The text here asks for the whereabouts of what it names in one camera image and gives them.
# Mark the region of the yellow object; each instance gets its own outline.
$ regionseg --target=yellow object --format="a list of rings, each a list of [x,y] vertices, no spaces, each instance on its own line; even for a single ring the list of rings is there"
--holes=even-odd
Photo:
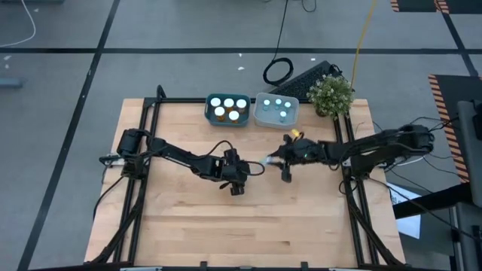
[[[298,131],[296,129],[293,129],[291,132],[293,133],[294,137],[300,136],[300,131]]]
[[[356,46],[355,62],[353,62],[353,70],[352,70],[352,84],[351,84],[351,88],[353,88],[353,85],[355,84],[356,64],[357,64],[357,62],[358,62],[358,52],[360,51],[360,47],[362,47],[363,38],[365,37],[365,34],[366,34],[366,32],[367,32],[368,25],[370,24],[370,20],[371,20],[371,15],[373,15],[376,5],[377,5],[377,0],[372,0],[372,1],[371,1],[370,11],[368,12],[368,16],[367,16],[367,19],[366,19],[366,21],[365,21],[365,24],[363,25],[363,31],[361,31],[360,40],[358,41],[358,45]]]

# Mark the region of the white cable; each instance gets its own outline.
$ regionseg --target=white cable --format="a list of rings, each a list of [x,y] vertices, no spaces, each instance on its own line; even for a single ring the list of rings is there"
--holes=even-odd
[[[14,46],[14,45],[21,44],[21,43],[23,43],[23,42],[25,42],[25,41],[30,41],[31,39],[33,39],[33,37],[35,37],[35,34],[37,33],[37,28],[35,27],[35,22],[33,21],[32,15],[30,15],[29,9],[28,9],[27,6],[25,5],[25,1],[24,1],[24,0],[20,0],[20,1],[22,2],[22,5],[23,5],[23,7],[25,8],[25,11],[27,12],[27,15],[29,15],[30,22],[32,22],[33,33],[32,33],[32,35],[31,35],[29,38],[26,38],[26,39],[24,39],[23,41],[14,42],[14,43],[12,43],[12,44],[2,44],[2,45],[0,45],[0,48],[2,48],[2,47]]]
[[[415,163],[415,162],[420,161],[420,160],[423,159],[424,157],[425,157],[425,156],[422,156],[422,157],[420,157],[419,159],[415,159],[415,160],[412,160],[412,161],[410,161],[410,162],[397,164],[397,166],[405,166],[405,165],[408,165],[408,164],[411,164],[411,163]]]

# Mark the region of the white paper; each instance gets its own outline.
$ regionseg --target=white paper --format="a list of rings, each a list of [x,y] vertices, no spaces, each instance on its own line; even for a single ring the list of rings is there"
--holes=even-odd
[[[402,195],[406,196],[409,199],[415,199],[420,195],[417,195],[409,190],[405,190],[401,187],[398,187],[394,184],[388,184],[393,190],[400,192]],[[390,191],[392,195],[392,205],[395,205],[400,202],[407,201],[404,197],[400,196],[394,191]],[[397,228],[398,232],[406,234],[408,236],[412,236],[413,238],[419,239],[420,238],[420,215],[414,215],[409,218],[401,218],[397,219]]]

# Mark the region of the wooden tabletop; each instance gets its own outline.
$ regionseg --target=wooden tabletop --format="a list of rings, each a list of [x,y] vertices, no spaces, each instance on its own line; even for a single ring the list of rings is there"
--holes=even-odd
[[[124,129],[138,127],[142,102],[124,100],[113,152]],[[204,104],[163,103],[156,137],[199,155],[226,139],[244,160],[258,161],[282,145],[282,135],[289,132],[256,126],[252,117],[244,128],[211,126],[203,109]],[[355,100],[350,114],[356,138],[374,133],[366,100]],[[316,116],[312,105],[300,105],[297,128],[312,140],[336,139],[333,121]],[[221,145],[213,155],[221,156],[225,149],[227,146]],[[102,192],[119,178],[120,170],[106,172]],[[231,196],[228,189],[218,189],[219,183],[153,158],[136,265],[199,266],[205,260],[210,266],[299,267],[301,261],[307,261],[310,267],[356,267],[346,198],[338,192],[341,172],[313,164],[292,166],[291,173],[292,183],[287,184],[279,169],[269,167],[263,175],[249,177],[244,195]],[[371,177],[385,181],[379,169]],[[124,181],[100,204],[86,260],[97,256],[117,230],[126,188]],[[387,188],[366,181],[365,190],[375,232],[404,262]],[[360,233],[365,262],[370,263],[362,228]],[[130,233],[123,259],[127,259],[129,243]]]

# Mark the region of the green plant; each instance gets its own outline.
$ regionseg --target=green plant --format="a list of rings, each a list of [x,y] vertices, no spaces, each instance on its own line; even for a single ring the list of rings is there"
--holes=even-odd
[[[317,80],[307,96],[318,114],[332,118],[348,113],[354,99],[350,83],[341,76],[331,75],[323,75],[323,81]]]

